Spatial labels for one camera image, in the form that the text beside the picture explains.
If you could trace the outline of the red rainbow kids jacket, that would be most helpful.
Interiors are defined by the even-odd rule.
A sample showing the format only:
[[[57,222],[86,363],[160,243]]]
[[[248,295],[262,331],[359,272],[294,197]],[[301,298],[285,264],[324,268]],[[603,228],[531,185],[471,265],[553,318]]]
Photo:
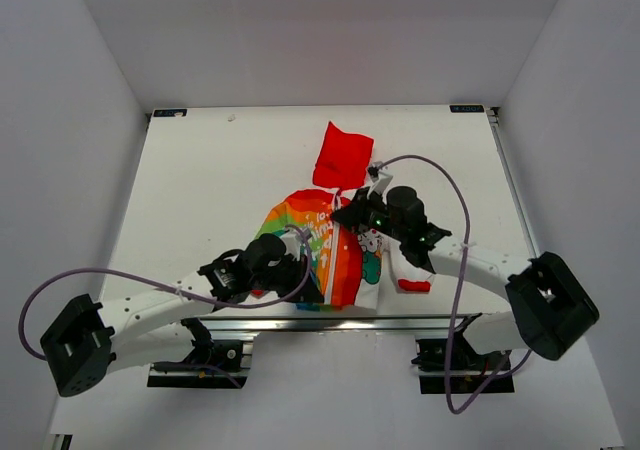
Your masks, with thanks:
[[[427,294],[435,275],[409,265],[397,254],[399,244],[377,230],[354,235],[330,214],[346,206],[366,180],[374,139],[346,133],[327,124],[312,175],[312,186],[293,192],[274,206],[258,230],[280,235],[288,224],[310,230],[312,266],[309,281],[317,296],[299,292],[291,299],[300,311],[334,311],[345,307],[377,309],[382,274],[391,272],[400,294]]]

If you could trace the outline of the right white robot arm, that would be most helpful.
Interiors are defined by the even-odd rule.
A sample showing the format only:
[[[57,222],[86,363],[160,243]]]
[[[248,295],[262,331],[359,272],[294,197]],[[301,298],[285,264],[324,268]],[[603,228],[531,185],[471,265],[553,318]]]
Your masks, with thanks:
[[[415,268],[458,276],[509,303],[506,312],[481,313],[455,329],[451,354],[463,368],[477,367],[490,353],[516,349],[557,361],[600,318],[559,255],[527,259],[466,246],[428,220],[411,187],[394,187],[385,195],[361,188],[331,218],[354,234],[375,230],[394,240],[394,255]]]

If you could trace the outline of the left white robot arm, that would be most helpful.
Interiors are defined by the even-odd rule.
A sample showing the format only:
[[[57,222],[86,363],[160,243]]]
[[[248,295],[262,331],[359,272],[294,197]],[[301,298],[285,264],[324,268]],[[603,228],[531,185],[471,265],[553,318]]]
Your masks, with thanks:
[[[147,291],[111,301],[72,298],[40,339],[59,395],[80,395],[110,373],[145,365],[239,387],[241,343],[215,340],[203,319],[247,308],[244,300],[254,290],[275,293],[276,303],[320,300],[310,240],[309,231],[288,225],[172,284],[134,276]]]

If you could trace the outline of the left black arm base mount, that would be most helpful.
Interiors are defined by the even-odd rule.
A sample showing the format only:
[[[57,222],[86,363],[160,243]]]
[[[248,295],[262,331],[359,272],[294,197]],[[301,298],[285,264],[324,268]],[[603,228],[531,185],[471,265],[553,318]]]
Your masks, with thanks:
[[[251,367],[252,337],[214,336],[197,318],[181,320],[178,329],[188,332],[184,340],[188,352],[154,362],[147,378],[149,388],[240,390],[244,387]]]

